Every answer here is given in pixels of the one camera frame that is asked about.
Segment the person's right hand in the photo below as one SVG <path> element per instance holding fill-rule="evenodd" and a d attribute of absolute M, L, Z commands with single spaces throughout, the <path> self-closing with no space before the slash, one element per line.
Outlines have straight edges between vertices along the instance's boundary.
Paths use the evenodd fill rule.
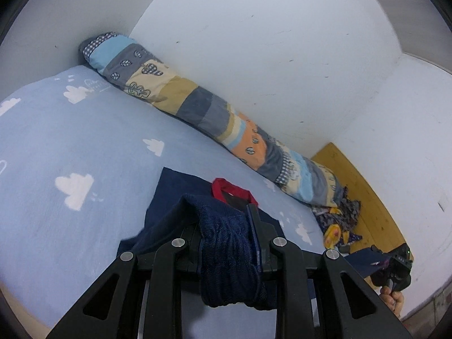
<path fill-rule="evenodd" d="M 401 311 L 405 303 L 405 297 L 401 292 L 392 291 L 389 287 L 383 286 L 379 297 L 397 318 L 401 317 Z"/>

